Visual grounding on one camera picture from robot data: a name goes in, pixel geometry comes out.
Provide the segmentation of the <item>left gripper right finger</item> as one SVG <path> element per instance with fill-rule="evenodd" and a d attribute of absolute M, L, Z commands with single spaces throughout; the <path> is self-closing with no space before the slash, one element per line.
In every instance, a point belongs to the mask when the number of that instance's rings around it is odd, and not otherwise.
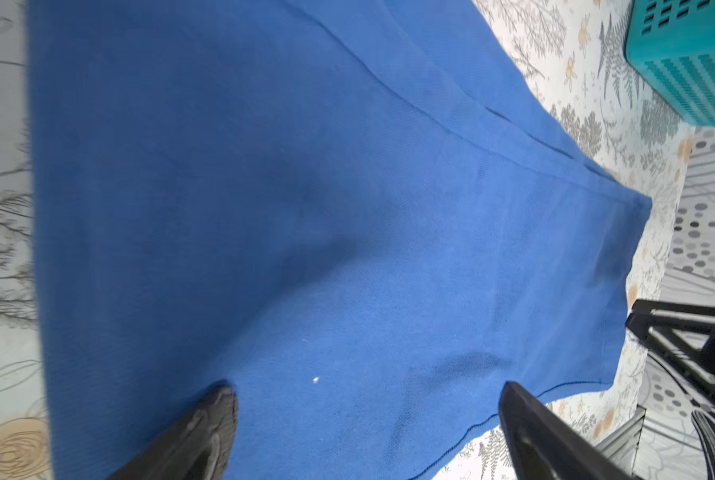
<path fill-rule="evenodd" d="M 499 420 L 519 479 L 629 478 L 517 382 L 503 386 Z"/>

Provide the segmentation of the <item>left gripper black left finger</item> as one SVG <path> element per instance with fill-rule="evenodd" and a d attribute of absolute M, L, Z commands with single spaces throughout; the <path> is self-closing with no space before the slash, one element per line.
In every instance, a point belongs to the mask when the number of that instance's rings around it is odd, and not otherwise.
<path fill-rule="evenodd" d="M 111 478 L 221 479 L 235 442 L 238 418 L 235 390 L 229 385 L 218 385 Z"/>

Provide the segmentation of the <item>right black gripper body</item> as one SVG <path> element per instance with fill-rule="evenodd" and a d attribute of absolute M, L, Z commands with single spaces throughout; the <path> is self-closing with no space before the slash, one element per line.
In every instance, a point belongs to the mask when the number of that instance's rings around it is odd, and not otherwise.
<path fill-rule="evenodd" d="M 637 300 L 627 329 L 715 406 L 715 307 Z"/>

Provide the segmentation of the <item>blue long pants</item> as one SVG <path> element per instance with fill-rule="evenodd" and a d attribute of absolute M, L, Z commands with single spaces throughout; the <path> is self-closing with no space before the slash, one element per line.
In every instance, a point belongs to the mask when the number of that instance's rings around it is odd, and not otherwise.
<path fill-rule="evenodd" d="M 651 200 L 469 1 L 33 1 L 53 468 L 105 479 L 231 383 L 230 479 L 434 476 L 613 385 Z"/>

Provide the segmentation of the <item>teal plastic basket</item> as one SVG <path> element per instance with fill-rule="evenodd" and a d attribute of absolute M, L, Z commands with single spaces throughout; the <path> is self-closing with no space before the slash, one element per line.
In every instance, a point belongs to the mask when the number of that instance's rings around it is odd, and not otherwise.
<path fill-rule="evenodd" d="M 625 59 L 683 120 L 715 127 L 715 0 L 633 2 Z"/>

